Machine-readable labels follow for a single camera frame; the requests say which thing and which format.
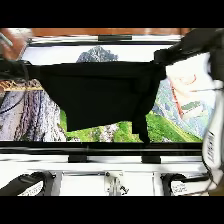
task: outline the black cloth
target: black cloth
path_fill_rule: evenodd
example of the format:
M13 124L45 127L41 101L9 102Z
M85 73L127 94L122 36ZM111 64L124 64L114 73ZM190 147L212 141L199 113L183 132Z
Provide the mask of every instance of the black cloth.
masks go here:
M165 67L153 62L86 62L44 65L31 74L67 116L68 131L131 121L148 143L152 109Z

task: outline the green grass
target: green grass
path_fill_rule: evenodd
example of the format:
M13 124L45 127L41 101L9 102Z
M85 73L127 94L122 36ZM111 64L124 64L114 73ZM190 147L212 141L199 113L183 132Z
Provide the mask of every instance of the green grass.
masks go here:
M66 114L61 110L60 126L65 130L67 138L78 137L81 142L99 142L100 133L103 127L88 128L84 130L67 132ZM180 127L166 118L156 115L152 111L146 116L150 139L154 142L161 142L162 137L170 139L172 142L201 142L202 139L186 133ZM132 134L131 122L117 123L118 130L114 134L114 142L141 142L138 135Z

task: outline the cable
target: cable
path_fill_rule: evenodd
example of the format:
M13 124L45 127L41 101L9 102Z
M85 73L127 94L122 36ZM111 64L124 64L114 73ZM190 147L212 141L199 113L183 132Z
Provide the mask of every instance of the cable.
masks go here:
M28 89L29 73L28 73L27 67L25 66L24 62L22 62L21 65L22 65L22 67L23 67L23 71L24 71L25 87L26 87L26 89L25 89L25 91L24 91L22 97L20 98L20 100L19 100L17 103L15 103L12 107L10 107L10 108L8 108L8 109L6 109L6 110L1 111L1 112L0 112L0 115L1 115L1 114L4 114L4 113L6 113L6 112L8 112L8 111L10 111L10 110L12 110L13 108L15 108L15 107L16 107L17 105L19 105L20 102L25 98L25 95L26 95L26 93L27 93L27 89Z

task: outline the garment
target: garment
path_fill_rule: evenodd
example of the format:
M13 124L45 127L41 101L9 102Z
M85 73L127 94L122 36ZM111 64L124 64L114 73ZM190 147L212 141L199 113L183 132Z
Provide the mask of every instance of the garment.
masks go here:
M133 133L149 143L145 115L154 105L165 67L153 62L84 62L35 66L38 79L76 131L131 121Z

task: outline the green hillside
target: green hillside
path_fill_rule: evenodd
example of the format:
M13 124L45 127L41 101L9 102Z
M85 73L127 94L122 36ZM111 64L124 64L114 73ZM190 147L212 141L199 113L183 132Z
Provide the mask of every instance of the green hillside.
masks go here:
M81 142L99 142L103 127L88 128L84 130L67 132L66 114L61 110L60 126L65 130L68 139L77 137ZM152 111L146 116L150 139L154 142L162 142L165 137L172 142L201 142L202 139L184 132L173 122L156 115ZM118 130L114 134L114 142L141 142L138 135L132 134L131 122L117 123Z

